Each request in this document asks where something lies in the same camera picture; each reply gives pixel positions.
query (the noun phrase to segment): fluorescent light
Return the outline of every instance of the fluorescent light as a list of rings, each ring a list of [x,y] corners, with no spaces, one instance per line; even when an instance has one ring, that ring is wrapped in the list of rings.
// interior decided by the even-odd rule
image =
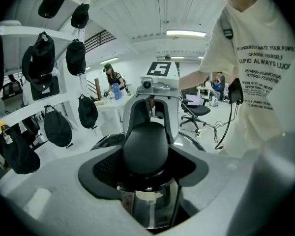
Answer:
[[[169,29],[167,30],[167,35],[189,35],[189,36],[204,37],[206,33],[201,31],[192,31],[192,30]]]
[[[113,60],[117,60],[118,58],[113,58],[113,59],[109,59],[109,60],[106,60],[106,61],[103,61],[103,62],[100,62],[100,64],[105,64],[107,62],[110,62],[110,61],[113,61]]]

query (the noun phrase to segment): blue bottle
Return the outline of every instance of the blue bottle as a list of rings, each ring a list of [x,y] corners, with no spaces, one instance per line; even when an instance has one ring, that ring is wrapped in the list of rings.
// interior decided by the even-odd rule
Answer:
[[[116,100],[121,99],[121,92],[120,92],[119,84],[118,83],[113,83],[112,84],[112,91],[113,91],[113,93],[115,95],[115,99]]]

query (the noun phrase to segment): metal container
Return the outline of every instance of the metal container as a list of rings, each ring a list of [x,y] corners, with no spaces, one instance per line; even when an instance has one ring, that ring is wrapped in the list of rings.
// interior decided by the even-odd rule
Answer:
[[[146,229],[169,226],[177,200],[178,185],[174,179],[143,191],[118,186],[123,207]]]

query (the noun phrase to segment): office chair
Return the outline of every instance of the office chair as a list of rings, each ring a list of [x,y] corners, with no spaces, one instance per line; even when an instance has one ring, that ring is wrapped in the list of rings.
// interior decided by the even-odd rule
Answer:
[[[211,109],[204,107],[204,106],[193,106],[193,105],[188,105],[188,102],[193,102],[193,100],[187,99],[187,98],[183,98],[182,100],[183,104],[181,104],[181,108],[183,109],[183,111],[185,113],[189,113],[189,111],[187,110],[187,108],[185,107],[185,105],[188,107],[188,109],[197,117],[199,116],[204,116],[208,113],[210,113]],[[191,116],[191,117],[187,117],[187,116],[182,116],[181,119],[187,119],[185,121],[183,121],[179,126],[181,127],[183,124],[188,123],[188,122],[192,122],[195,126],[196,126],[196,130],[195,132],[198,133],[199,132],[199,127],[197,125],[197,122],[201,122],[203,124],[203,126],[206,125],[205,121],[201,121],[198,118],[196,118],[195,116]]]

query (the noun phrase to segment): staircase railing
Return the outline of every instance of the staircase railing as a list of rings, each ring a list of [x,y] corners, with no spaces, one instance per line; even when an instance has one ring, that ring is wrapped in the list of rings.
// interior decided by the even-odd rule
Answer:
[[[85,51],[89,52],[94,48],[108,43],[109,41],[112,41],[114,39],[116,39],[115,36],[113,36],[110,32],[103,30],[85,41]]]

